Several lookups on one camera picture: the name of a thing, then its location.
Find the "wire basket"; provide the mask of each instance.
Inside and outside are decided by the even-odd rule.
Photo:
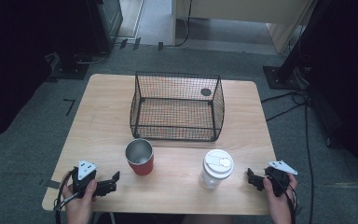
[[[218,75],[136,72],[130,117],[135,138],[216,141],[224,115]]]

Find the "gray carpet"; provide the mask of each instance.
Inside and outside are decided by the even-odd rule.
[[[92,74],[134,75],[135,71],[218,74],[223,79],[251,80],[260,98],[286,93],[270,90],[263,65],[280,66],[283,56],[198,49],[140,46],[114,49],[101,63],[92,64],[84,80],[44,83],[8,130],[0,135],[0,223],[54,223],[54,214],[41,204],[70,130],[77,107]],[[76,100],[68,116],[70,102]],[[290,107],[290,97],[263,104],[266,118]],[[314,176],[312,223],[358,223],[358,160],[345,149],[325,145],[324,130],[308,108],[310,158]],[[309,223],[310,168],[306,147],[305,107],[268,122],[278,160],[298,170],[297,223]],[[271,223],[269,217],[236,216],[236,223]]]

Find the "person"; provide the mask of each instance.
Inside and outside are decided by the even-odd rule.
[[[287,195],[290,200],[294,202],[293,190],[296,190],[297,181],[292,174],[288,174],[290,179],[290,187],[287,188]],[[290,224],[292,223],[290,209],[288,206],[287,198],[285,194],[280,197],[276,197],[272,189],[271,182],[267,179],[263,179],[264,188],[267,193],[268,210],[269,215],[272,218],[274,224]],[[92,194],[97,188],[97,181],[91,180],[87,185],[86,192],[81,199],[73,199],[71,202],[65,205],[66,221],[68,224],[88,224],[90,221],[92,203],[96,201]],[[71,186],[64,185],[62,189],[63,198],[68,198],[73,195]],[[231,216],[219,216],[219,215],[187,215],[185,216],[182,224],[202,224],[202,223],[232,223]]]

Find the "table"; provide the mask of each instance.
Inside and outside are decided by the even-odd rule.
[[[191,0],[172,0],[173,44],[176,19],[187,18]],[[306,24],[314,0],[194,0],[191,17],[267,24],[278,53],[283,53],[299,24]]]
[[[77,110],[52,180],[62,177],[79,160],[98,165],[97,180],[120,171],[117,191],[99,198],[98,212],[167,214],[265,215],[265,191],[247,183],[251,168],[263,175],[275,154],[254,82],[223,80],[225,121],[216,142],[151,141],[154,169],[136,175],[124,151],[133,139],[130,129],[134,76],[93,75]],[[215,148],[227,151],[235,170],[216,190],[200,186],[198,177],[205,154]],[[52,210],[56,189],[48,189],[43,208]]]

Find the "cup lid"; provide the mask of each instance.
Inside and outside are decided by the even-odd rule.
[[[234,160],[224,150],[214,149],[206,154],[204,169],[216,179],[226,179],[234,170]]]

